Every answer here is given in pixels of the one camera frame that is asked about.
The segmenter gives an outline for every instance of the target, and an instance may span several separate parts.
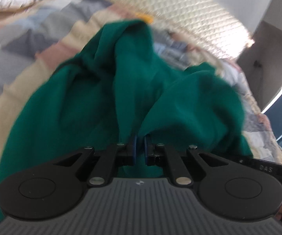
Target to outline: metal screw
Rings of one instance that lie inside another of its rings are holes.
[[[190,150],[196,150],[198,147],[196,145],[189,145]]]
[[[181,184],[181,185],[188,185],[192,182],[192,180],[190,178],[187,177],[179,177],[176,179],[176,183],[177,184]]]
[[[90,178],[89,182],[90,184],[93,184],[93,185],[101,185],[105,183],[105,179],[101,177],[93,177],[93,178]]]

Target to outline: green cloth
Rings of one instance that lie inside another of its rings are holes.
[[[149,133],[154,143],[178,151],[195,144],[251,156],[241,135],[243,118],[238,95],[213,67],[172,69],[153,52],[144,22],[108,24],[31,96],[2,154],[0,182],[82,146],[127,142],[134,133]],[[139,155],[135,167],[120,173],[149,177],[161,169],[145,166]]]

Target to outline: bedspread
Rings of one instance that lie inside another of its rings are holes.
[[[155,21],[107,0],[44,0],[0,21],[0,156],[23,106],[55,68],[81,51],[104,24],[137,17]],[[243,135],[254,157],[282,163],[282,149],[237,64],[214,57],[189,35],[155,28],[152,35],[155,52],[170,66],[214,66],[240,96],[246,114]]]

